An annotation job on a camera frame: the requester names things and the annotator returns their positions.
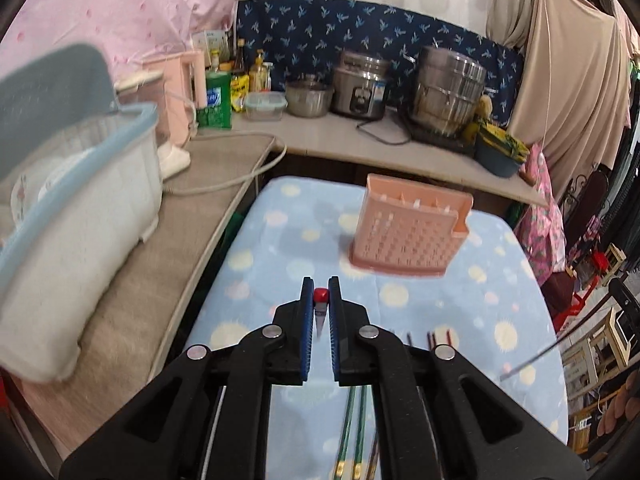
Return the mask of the green chopstick left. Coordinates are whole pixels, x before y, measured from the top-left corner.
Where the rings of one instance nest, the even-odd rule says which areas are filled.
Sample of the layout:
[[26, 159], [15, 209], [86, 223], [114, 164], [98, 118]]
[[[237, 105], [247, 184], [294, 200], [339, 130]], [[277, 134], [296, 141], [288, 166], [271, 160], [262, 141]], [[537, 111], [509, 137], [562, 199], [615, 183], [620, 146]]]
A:
[[338, 442], [337, 456], [336, 456], [335, 466], [333, 469], [333, 477], [332, 477], [333, 480], [341, 480], [341, 478], [343, 478], [345, 463], [346, 463], [346, 454], [348, 450], [350, 427], [352, 426], [352, 414], [354, 414], [356, 391], [357, 391], [356, 387], [349, 388], [343, 426], [341, 430], [341, 437], [340, 437], [340, 442]]

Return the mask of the green chopstick right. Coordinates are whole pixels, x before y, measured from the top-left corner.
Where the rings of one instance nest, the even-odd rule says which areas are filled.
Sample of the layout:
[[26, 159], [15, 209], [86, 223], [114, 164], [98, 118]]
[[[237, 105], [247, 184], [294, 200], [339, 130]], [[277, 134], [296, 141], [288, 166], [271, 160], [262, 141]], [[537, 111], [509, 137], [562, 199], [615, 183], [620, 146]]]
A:
[[352, 460], [352, 480], [360, 480], [362, 476], [362, 456], [367, 419], [367, 393], [368, 387], [362, 386], [359, 397], [355, 452]]

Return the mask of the pink perforated utensil holder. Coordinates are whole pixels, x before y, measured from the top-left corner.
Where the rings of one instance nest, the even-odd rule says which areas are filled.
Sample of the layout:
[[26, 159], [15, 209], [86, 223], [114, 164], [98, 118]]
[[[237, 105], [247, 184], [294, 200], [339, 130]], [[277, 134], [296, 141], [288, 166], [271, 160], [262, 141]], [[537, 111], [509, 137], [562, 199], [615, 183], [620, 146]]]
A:
[[466, 241], [469, 193], [369, 174], [349, 261], [378, 273], [442, 276]]

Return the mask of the pink floral garment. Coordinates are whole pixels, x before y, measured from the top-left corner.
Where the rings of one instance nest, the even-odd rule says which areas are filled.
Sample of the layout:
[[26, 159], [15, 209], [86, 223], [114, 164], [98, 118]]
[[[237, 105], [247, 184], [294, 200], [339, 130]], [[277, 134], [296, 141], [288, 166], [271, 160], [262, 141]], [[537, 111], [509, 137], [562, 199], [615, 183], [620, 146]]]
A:
[[524, 170], [535, 181], [534, 190], [544, 204], [530, 205], [515, 229], [539, 286], [555, 272], [565, 270], [566, 238], [563, 217], [554, 198], [544, 152], [539, 144], [530, 148]]

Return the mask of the white dish rack bin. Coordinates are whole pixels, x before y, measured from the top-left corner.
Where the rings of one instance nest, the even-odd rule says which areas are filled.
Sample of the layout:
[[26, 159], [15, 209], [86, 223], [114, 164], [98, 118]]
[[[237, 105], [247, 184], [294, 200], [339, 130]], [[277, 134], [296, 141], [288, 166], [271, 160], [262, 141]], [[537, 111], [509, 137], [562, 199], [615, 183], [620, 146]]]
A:
[[125, 105], [1, 150], [1, 366], [70, 377], [114, 275], [162, 202], [154, 104]]

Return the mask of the dark blue bowl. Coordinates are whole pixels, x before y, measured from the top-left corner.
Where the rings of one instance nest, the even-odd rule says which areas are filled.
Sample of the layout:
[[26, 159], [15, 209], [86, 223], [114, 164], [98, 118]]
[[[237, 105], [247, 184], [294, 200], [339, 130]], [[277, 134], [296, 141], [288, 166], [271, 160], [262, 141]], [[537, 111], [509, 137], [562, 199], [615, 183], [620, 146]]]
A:
[[474, 158], [494, 176], [514, 176], [528, 156], [529, 148], [506, 131], [494, 125], [480, 126], [476, 135]]

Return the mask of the clear food container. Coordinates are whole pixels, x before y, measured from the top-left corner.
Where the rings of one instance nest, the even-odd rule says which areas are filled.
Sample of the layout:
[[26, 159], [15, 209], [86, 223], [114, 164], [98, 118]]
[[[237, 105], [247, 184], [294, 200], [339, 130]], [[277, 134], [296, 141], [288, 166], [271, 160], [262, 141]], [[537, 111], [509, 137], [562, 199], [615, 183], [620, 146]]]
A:
[[250, 92], [244, 102], [246, 118], [251, 122], [277, 122], [288, 107], [281, 92]]

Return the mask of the pink electric kettle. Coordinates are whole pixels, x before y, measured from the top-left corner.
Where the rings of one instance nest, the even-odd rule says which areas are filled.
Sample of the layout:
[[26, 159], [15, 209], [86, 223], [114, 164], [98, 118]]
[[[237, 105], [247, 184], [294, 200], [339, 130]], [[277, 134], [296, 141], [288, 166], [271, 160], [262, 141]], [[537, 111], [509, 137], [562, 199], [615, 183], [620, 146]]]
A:
[[153, 101], [157, 132], [183, 146], [198, 131], [196, 112], [206, 107], [205, 58], [200, 50], [145, 58], [136, 72], [114, 83], [120, 96]]

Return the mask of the large steel steamer pot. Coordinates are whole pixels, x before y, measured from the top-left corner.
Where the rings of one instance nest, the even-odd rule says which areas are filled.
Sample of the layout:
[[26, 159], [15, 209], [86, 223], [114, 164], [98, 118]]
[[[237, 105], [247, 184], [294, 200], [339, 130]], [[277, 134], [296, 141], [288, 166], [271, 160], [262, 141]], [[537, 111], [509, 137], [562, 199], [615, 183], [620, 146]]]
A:
[[410, 118], [441, 136], [457, 136], [483, 95], [486, 68], [456, 51], [435, 47], [421, 50], [416, 68]]

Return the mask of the small steel pot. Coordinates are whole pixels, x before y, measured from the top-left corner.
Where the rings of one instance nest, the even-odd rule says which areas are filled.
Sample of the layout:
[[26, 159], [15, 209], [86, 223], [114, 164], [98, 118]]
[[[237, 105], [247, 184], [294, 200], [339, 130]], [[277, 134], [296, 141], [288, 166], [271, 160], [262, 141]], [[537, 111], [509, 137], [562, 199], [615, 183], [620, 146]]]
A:
[[329, 113], [334, 95], [332, 84], [318, 81], [314, 75], [288, 81], [285, 84], [285, 99], [288, 112], [301, 118], [320, 118]]

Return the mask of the steel rice cooker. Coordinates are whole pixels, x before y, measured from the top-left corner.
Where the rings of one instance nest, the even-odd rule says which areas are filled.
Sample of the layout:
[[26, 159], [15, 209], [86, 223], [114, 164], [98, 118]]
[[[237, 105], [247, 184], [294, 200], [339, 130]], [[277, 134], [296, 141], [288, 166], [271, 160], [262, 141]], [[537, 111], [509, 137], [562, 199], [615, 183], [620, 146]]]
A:
[[343, 50], [333, 69], [331, 110], [337, 115], [380, 120], [386, 109], [390, 62]]

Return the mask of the beige hanging curtain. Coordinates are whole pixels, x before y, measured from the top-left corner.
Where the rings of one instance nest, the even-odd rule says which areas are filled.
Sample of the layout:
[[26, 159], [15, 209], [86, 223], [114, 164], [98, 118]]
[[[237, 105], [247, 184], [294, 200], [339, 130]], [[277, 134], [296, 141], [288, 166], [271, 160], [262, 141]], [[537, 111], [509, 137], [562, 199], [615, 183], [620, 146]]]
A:
[[553, 192], [613, 165], [629, 118], [629, 58], [616, 19], [587, 0], [492, 0], [488, 37], [523, 50], [508, 131], [541, 146]]

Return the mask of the grey-blue dish rack lid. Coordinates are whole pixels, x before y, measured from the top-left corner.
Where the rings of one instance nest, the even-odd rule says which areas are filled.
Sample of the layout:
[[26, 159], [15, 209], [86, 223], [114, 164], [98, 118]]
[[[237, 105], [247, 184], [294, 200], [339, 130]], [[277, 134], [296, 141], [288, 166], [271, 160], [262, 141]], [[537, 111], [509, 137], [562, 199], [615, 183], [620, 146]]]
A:
[[2, 177], [58, 131], [116, 108], [104, 57], [90, 44], [70, 44], [14, 70], [1, 81]]

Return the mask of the navy floral cloth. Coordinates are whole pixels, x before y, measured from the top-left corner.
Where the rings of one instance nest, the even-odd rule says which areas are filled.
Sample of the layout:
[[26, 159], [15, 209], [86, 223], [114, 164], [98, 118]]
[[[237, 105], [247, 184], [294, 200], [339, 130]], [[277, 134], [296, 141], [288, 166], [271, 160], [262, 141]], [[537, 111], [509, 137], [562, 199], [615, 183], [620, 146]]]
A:
[[424, 47], [464, 54], [487, 70], [485, 90], [491, 118], [506, 125], [518, 95], [524, 58], [516, 51], [463, 27], [396, 6], [358, 0], [242, 0], [236, 36], [245, 40], [246, 62], [259, 50], [273, 64], [273, 88], [314, 74], [331, 79], [343, 50], [390, 63], [387, 104], [398, 107], [413, 92], [414, 66], [408, 61]]

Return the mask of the pink dotted curtain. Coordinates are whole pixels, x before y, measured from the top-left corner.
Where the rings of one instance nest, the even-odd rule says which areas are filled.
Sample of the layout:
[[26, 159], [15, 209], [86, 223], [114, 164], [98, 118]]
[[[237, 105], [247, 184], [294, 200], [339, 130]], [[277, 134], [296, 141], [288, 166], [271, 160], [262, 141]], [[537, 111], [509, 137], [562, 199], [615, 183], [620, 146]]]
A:
[[227, 29], [239, 0], [26, 0], [1, 41], [8, 74], [66, 44], [86, 42], [113, 76], [142, 58], [179, 52], [203, 30]]

